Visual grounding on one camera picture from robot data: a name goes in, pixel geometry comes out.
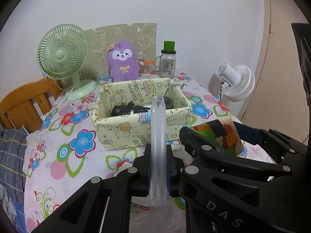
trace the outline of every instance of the snack package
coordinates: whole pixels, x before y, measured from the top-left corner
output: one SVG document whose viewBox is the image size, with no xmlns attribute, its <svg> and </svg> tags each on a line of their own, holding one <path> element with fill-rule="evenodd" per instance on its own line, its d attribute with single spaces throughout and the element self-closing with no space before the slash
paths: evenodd
<svg viewBox="0 0 311 233">
<path fill-rule="evenodd" d="M 239 155 L 243 152 L 243 144 L 231 116 L 202 123 L 191 129 L 207 139 L 216 141 L 222 146 L 224 153 Z"/>
</svg>

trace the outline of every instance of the electric fan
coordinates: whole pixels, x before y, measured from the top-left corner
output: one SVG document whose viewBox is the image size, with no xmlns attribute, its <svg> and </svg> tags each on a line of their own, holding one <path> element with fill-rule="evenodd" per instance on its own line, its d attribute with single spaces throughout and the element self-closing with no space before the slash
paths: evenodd
<svg viewBox="0 0 311 233">
<path fill-rule="evenodd" d="M 55 80 L 72 77 L 73 86 L 66 91 L 69 100 L 86 96 L 97 87 L 93 80 L 80 81 L 78 74 L 88 49 L 85 32 L 72 24 L 58 25 L 49 30 L 39 44 L 37 61 L 42 72 Z"/>
<path fill-rule="evenodd" d="M 245 99 L 254 89 L 255 76 L 245 65 L 231 67 L 229 64 L 222 63 L 217 73 L 227 82 L 223 87 L 224 95 L 231 102 Z"/>
</svg>

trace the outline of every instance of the wooden chair backrest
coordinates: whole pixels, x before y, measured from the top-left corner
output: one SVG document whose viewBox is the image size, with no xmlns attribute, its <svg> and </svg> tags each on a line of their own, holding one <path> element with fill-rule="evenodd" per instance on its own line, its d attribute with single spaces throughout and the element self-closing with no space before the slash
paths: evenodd
<svg viewBox="0 0 311 233">
<path fill-rule="evenodd" d="M 0 102 L 0 121 L 8 129 L 13 129 L 14 126 L 19 129 L 23 125 L 30 132 L 40 129 L 42 120 L 30 100 L 34 99 L 37 102 L 44 115 L 48 113 L 52 106 L 46 93 L 51 92 L 56 100 L 62 92 L 55 82 L 60 87 L 63 86 L 61 81 L 43 78 L 39 81 L 20 86 L 10 92 Z"/>
</svg>

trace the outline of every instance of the stuffed animal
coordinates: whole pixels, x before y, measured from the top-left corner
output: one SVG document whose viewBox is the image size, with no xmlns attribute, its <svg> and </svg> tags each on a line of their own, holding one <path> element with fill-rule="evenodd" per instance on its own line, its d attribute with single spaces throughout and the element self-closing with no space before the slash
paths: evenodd
<svg viewBox="0 0 311 233">
<path fill-rule="evenodd" d="M 109 49 L 107 63 L 111 67 L 110 76 L 114 82 L 137 80 L 140 68 L 132 44 L 123 40 L 116 45 L 111 45 Z"/>
</svg>

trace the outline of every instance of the green fan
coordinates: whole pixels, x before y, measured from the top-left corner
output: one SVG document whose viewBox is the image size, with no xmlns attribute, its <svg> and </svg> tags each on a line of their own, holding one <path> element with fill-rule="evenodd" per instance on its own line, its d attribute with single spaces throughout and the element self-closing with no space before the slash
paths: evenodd
<svg viewBox="0 0 311 233">
<path fill-rule="evenodd" d="M 69 100 L 84 97 L 97 87 L 95 81 L 80 81 L 79 78 L 88 49 L 85 32 L 72 24 L 58 25 L 49 30 L 39 44 L 37 61 L 42 72 L 55 80 L 72 77 L 74 88 L 66 91 Z"/>
</svg>

